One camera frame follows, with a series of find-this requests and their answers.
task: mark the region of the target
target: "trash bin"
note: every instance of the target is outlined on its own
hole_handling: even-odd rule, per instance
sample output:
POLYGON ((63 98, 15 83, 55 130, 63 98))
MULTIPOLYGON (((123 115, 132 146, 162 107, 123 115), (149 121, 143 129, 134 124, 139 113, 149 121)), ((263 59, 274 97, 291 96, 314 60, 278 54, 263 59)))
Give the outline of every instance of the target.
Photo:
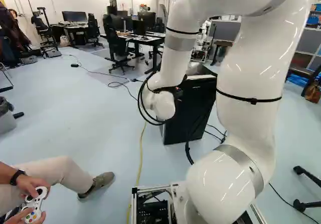
POLYGON ((0 135, 17 126, 17 122, 11 113, 13 106, 4 97, 0 97, 0 135))

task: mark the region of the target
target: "wristwatch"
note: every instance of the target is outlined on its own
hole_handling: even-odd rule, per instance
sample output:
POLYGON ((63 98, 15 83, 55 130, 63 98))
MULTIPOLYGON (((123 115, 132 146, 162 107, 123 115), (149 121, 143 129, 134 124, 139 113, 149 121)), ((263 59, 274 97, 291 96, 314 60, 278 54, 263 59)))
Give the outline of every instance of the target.
POLYGON ((17 172, 12 176, 12 178, 10 180, 10 185, 16 186, 17 185, 17 178, 20 175, 26 175, 25 171, 17 170, 17 172))

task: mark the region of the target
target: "gray floor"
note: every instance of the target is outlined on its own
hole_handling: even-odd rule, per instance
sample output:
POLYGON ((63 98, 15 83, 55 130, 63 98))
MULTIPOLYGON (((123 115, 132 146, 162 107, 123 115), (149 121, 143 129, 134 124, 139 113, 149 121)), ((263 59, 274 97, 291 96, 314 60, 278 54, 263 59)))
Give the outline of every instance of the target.
MULTIPOLYGON (((108 72, 111 66, 110 62, 95 56, 98 53, 73 48, 61 51, 77 56, 91 71, 108 72)), ((24 111, 26 115, 18 120, 15 130, 0 137, 0 159, 16 164, 68 155, 92 175, 114 171, 113 185, 101 193, 102 196, 86 203, 78 202, 75 193, 62 186, 53 187, 43 205, 47 211, 45 223, 57 223, 57 216, 63 216, 63 223, 68 224, 125 223, 139 164, 139 136, 144 120, 124 87, 106 86, 125 79, 71 68, 70 64, 75 62, 74 57, 62 56, 10 70, 15 88, 2 95, 15 105, 16 111, 24 111)), ((133 75, 141 76, 139 71, 134 72, 137 73, 133 75)), ((6 85, 0 75, 0 86, 6 85)), ((140 83, 130 82, 127 86, 137 95, 140 83)), ((271 182, 289 202, 296 198, 321 200, 320 188, 292 171, 293 166, 302 165, 316 176, 321 174, 321 107, 301 98, 301 90, 292 83, 285 85, 275 128, 277 167, 271 182)), ((215 108, 209 123, 223 130, 215 108)), ((191 155, 197 160, 217 145, 212 136, 205 134, 202 140, 191 143, 191 155)), ((158 127, 147 125, 143 149, 140 185, 184 180, 189 167, 184 144, 164 146, 158 127)), ((267 223, 313 223, 284 204, 269 186, 256 203, 267 223)), ((321 220, 319 208, 306 213, 321 220)))

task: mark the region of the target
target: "black band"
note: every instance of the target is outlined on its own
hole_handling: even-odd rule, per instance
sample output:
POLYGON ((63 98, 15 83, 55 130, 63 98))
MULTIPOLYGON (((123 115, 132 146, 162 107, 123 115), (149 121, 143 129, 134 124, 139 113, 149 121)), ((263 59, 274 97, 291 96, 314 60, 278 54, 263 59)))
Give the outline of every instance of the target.
POLYGON ((23 170, 17 170, 17 172, 12 176, 10 180, 10 185, 16 186, 17 185, 17 178, 20 175, 25 175, 26 173, 23 170))
POLYGON ((176 33, 181 33, 181 34, 186 34, 186 35, 196 35, 196 34, 199 33, 199 32, 181 32, 181 31, 177 31, 177 30, 171 29, 169 27, 166 27, 166 29, 170 30, 171 32, 176 32, 176 33))
POLYGON ((219 89, 216 89, 216 91, 223 96, 230 97, 230 98, 244 101, 244 102, 250 102, 252 105, 256 105, 258 102, 275 102, 275 101, 279 101, 282 98, 282 96, 281 96, 281 97, 272 98, 272 99, 256 99, 256 98, 250 98, 250 97, 233 96, 228 93, 224 93, 224 92, 220 91, 219 89))

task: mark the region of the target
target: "white game controller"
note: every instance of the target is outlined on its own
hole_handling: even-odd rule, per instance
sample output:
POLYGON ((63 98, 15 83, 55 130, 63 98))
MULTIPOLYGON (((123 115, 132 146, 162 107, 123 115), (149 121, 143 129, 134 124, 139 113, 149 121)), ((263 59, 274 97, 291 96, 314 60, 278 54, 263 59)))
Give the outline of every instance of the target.
POLYGON ((26 224, 33 223, 33 222, 39 220, 41 217, 41 214, 42 214, 42 211, 40 209, 41 202, 47 196, 48 189, 44 186, 39 186, 36 188, 36 191, 38 192, 39 196, 37 196, 37 198, 33 198, 31 195, 26 196, 26 198, 25 198, 26 206, 24 206, 21 209, 21 211, 23 211, 29 207, 34 209, 33 212, 31 212, 30 214, 28 214, 25 217, 24 221, 26 224))

